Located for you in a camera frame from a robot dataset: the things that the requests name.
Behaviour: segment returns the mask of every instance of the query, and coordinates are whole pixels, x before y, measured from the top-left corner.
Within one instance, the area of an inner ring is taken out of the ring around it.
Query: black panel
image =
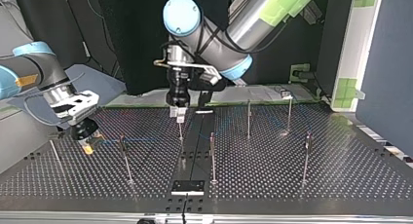
[[[87,60],[82,37],[65,0],[17,0],[36,41],[49,44],[61,66]]]
[[[357,118],[405,154],[413,155],[413,5],[382,0]]]
[[[353,0],[328,0],[317,76],[322,89],[332,94]]]

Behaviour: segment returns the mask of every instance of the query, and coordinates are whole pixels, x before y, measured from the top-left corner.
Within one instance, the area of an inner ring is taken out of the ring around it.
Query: cable
[[[103,27],[103,35],[104,35],[104,41],[106,42],[106,46],[113,53],[113,55],[116,55],[115,50],[112,49],[112,47],[109,45],[109,40],[107,38],[107,32],[106,32],[106,22],[104,21],[104,19],[102,20],[102,27]]]
[[[112,65],[112,69],[110,70],[110,75],[113,76],[113,74],[115,73],[115,67],[116,64],[118,63],[118,60],[115,60],[115,62]]]
[[[100,63],[99,61],[97,61],[97,59],[94,58],[94,56],[92,55],[92,51],[89,49],[88,43],[87,43],[87,41],[86,41],[86,39],[85,39],[85,35],[83,34],[82,29],[81,29],[81,27],[80,27],[79,21],[77,20],[76,15],[75,15],[75,13],[73,12],[73,8],[72,8],[72,6],[70,5],[69,0],[66,0],[66,2],[67,2],[67,5],[68,5],[68,7],[69,7],[69,9],[70,9],[70,13],[72,14],[73,18],[75,19],[75,23],[76,23],[76,26],[77,26],[78,31],[79,31],[79,33],[80,33],[80,36],[82,37],[82,41],[84,42],[84,44],[85,44],[85,46],[86,46],[86,49],[89,51],[88,60],[85,61],[84,64],[87,64],[88,62],[90,62],[90,61],[92,60],[92,61],[94,61],[94,63],[96,63],[96,64],[99,66],[99,68],[101,69],[101,71],[102,71],[103,73],[108,74],[108,73],[106,72],[106,70],[103,68],[103,66],[101,65],[101,63]]]
[[[97,15],[98,17],[104,19],[104,17],[101,14],[99,14],[97,11],[94,10],[94,7],[92,7],[92,4],[91,4],[90,0],[88,0],[88,5],[89,5],[89,8],[91,8],[91,10],[94,12],[95,15]]]
[[[327,98],[327,100],[331,103],[331,99],[330,97],[328,97],[327,93],[324,91],[324,89],[322,88],[322,86],[319,84],[319,79],[317,78],[316,72],[313,71],[313,75],[314,75],[314,79],[316,80],[317,85],[319,86],[319,88],[321,89],[321,91],[324,93],[325,98]]]
[[[212,28],[209,26],[209,24],[207,23],[206,20],[204,20],[204,24],[206,26],[206,28],[209,30],[210,33],[213,33]],[[273,44],[274,41],[276,41],[276,39],[280,36],[280,34],[285,30],[287,26],[287,23],[285,23],[282,28],[280,29],[280,31],[276,34],[276,36],[273,37],[273,39],[271,39],[271,41],[269,43],[267,43],[265,46],[263,46],[260,49],[257,50],[253,50],[253,51],[246,51],[243,50],[242,48],[238,47],[238,48],[234,48],[233,46],[229,45],[226,41],[224,41],[222,38],[220,37],[215,37],[222,45],[224,45],[225,47],[227,47],[228,49],[238,52],[238,53],[242,53],[242,54],[257,54],[260,53],[264,50],[266,50],[271,44]]]
[[[183,45],[184,43],[180,40],[176,40],[176,38],[171,34],[170,38],[172,38],[173,42],[175,42],[181,49],[182,51],[184,51],[186,54],[188,54],[193,60],[195,60],[194,55],[192,55],[192,53],[190,53],[186,48],[185,45]]]
[[[23,102],[24,108],[27,110],[27,113],[29,113],[29,114],[31,115],[31,117],[33,117],[33,119],[37,120],[37,121],[40,122],[41,124],[44,124],[44,125],[47,125],[47,126],[52,126],[52,127],[55,127],[55,126],[64,124],[64,123],[66,123],[66,122],[68,121],[68,120],[66,120],[66,121],[64,121],[64,122],[50,123],[50,122],[47,122],[46,120],[43,120],[43,119],[37,117],[37,116],[31,111],[31,109],[28,107],[27,101],[28,101],[29,99],[31,99],[31,98],[39,97],[39,96],[41,96],[41,95],[31,95],[31,96],[28,96],[28,97],[26,97],[26,98],[24,99],[24,102]]]
[[[7,59],[7,58],[10,58],[10,57],[14,57],[13,55],[8,55],[8,56],[0,56],[0,59]]]
[[[24,36],[26,36],[30,41],[33,41],[33,37],[31,37],[31,35],[29,35],[26,31],[23,30],[23,28],[20,26],[20,24],[18,23],[18,21],[16,20],[16,18],[12,15],[12,13],[9,11],[9,9],[7,9],[6,3],[9,3],[9,4],[15,6],[14,3],[13,3],[12,1],[10,1],[10,0],[7,0],[6,2],[5,2],[4,0],[0,0],[0,3],[1,3],[2,6],[3,6],[2,9],[12,18],[13,23],[18,27],[19,31],[20,31],[21,33],[23,33]]]
[[[121,68],[121,66],[118,65],[118,67],[116,68],[116,72],[115,72],[115,74],[113,75],[113,77],[116,78],[116,76],[118,75],[118,71],[119,71],[120,68]]]

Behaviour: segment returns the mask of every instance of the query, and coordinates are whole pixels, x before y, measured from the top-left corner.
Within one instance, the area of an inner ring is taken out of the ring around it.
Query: black cable
[[[13,55],[9,55],[9,56],[0,56],[0,58],[8,58],[8,57],[13,57]]]
[[[170,38],[172,38],[173,42],[175,42],[181,49],[184,51],[186,54],[188,54],[193,60],[195,60],[194,55],[192,55],[186,48],[185,45],[183,44],[182,41],[176,40],[176,38],[171,34]]]
[[[103,35],[104,35],[104,41],[106,42],[106,46],[113,53],[113,55],[116,55],[115,50],[112,49],[112,47],[109,45],[109,40],[107,38],[107,32],[106,32],[106,22],[104,21],[104,19],[102,19],[102,27],[103,27]]]
[[[83,31],[82,31],[82,29],[81,29],[81,27],[80,27],[79,21],[77,20],[76,15],[75,15],[75,13],[73,12],[73,8],[72,8],[69,0],[66,0],[66,3],[67,3],[67,6],[69,7],[69,10],[70,10],[70,13],[72,14],[73,19],[75,19],[75,23],[76,23],[76,26],[77,26],[77,28],[78,28],[79,34],[80,34],[80,36],[82,37],[82,41],[83,41],[83,43],[85,43],[86,49],[87,49],[88,52],[89,52],[89,57],[88,57],[88,59],[87,59],[83,64],[87,64],[88,62],[90,62],[90,61],[92,60],[92,61],[94,61],[94,63],[96,63],[96,64],[100,67],[100,69],[101,69],[101,71],[102,71],[103,73],[108,74],[108,73],[106,72],[106,70],[103,68],[102,64],[101,64],[99,61],[97,61],[97,59],[94,58],[94,56],[92,55],[92,52],[91,52],[91,50],[89,49],[89,45],[88,45],[88,43],[87,43],[87,41],[86,41],[86,39],[85,39],[85,35],[83,34]]]
[[[110,70],[110,75],[111,76],[113,76],[113,73],[115,73],[115,67],[116,67],[117,63],[118,63],[118,60],[115,60],[115,62],[112,65],[112,69]]]
[[[313,75],[314,75],[314,79],[316,80],[317,85],[319,86],[319,88],[321,89],[321,91],[324,93],[325,98],[327,98],[327,100],[331,103],[331,99],[330,97],[328,97],[328,94],[324,91],[324,89],[322,88],[322,86],[319,84],[319,79],[317,78],[316,72],[313,71]]]
[[[204,20],[204,24],[206,26],[206,28],[209,30],[210,33],[213,33],[212,28],[209,26],[209,24],[207,24],[207,21]],[[222,45],[224,45],[225,47],[227,47],[228,49],[241,53],[241,54],[257,54],[260,53],[264,50],[266,50],[271,44],[273,44],[274,41],[276,41],[276,39],[280,36],[280,34],[285,30],[287,26],[287,23],[285,23],[282,28],[279,30],[279,32],[276,34],[276,36],[273,37],[273,39],[271,39],[271,41],[269,43],[267,43],[265,46],[263,46],[260,49],[257,50],[253,50],[253,51],[246,51],[246,50],[240,50],[237,48],[232,47],[231,45],[229,45],[226,41],[224,41],[222,38],[220,37],[215,37]]]

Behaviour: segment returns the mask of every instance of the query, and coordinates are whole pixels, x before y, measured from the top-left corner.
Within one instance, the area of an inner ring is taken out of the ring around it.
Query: vertical rod
[[[303,172],[303,186],[307,183],[307,166],[309,162],[309,151],[306,151],[306,161],[304,163],[304,172]]]
[[[289,104],[288,104],[288,123],[286,126],[286,131],[289,131],[289,128],[291,126],[291,110],[292,110],[292,98],[289,100]]]
[[[210,154],[212,157],[212,184],[215,184],[216,174],[215,174],[215,136],[213,132],[210,134]]]
[[[57,152],[57,150],[56,150],[55,143],[54,143],[52,140],[49,140],[49,142],[50,142],[51,145],[52,145],[52,149],[53,149],[53,152],[55,153],[55,157],[56,157],[56,159],[57,159],[57,161],[58,161],[58,164],[59,164],[59,166],[60,166],[60,169],[61,169],[61,171],[64,173],[63,165],[61,164],[60,156],[58,155],[58,152]]]
[[[250,100],[248,100],[248,113],[247,113],[247,117],[248,117],[248,135],[247,135],[247,137],[248,137],[248,139],[250,139],[250,137],[251,137],[251,121],[250,121],[250,118],[251,118],[251,101]]]
[[[60,162],[60,157],[58,156],[58,153],[57,153],[57,150],[56,150],[56,147],[55,147],[55,143],[52,140],[49,140],[49,142],[52,145],[53,152],[55,153],[56,159]]]
[[[128,156],[125,154],[125,163],[127,164],[127,169],[128,169],[128,175],[130,178],[130,183],[133,183],[133,179],[131,178],[131,168],[129,165],[129,161],[128,161]]]
[[[178,123],[178,125],[179,125],[179,139],[180,139],[180,141],[183,141],[182,124]]]

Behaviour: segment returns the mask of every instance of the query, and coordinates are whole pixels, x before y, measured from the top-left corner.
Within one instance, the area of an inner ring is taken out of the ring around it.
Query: gray wall
[[[357,118],[413,155],[413,4],[383,0],[367,61]]]

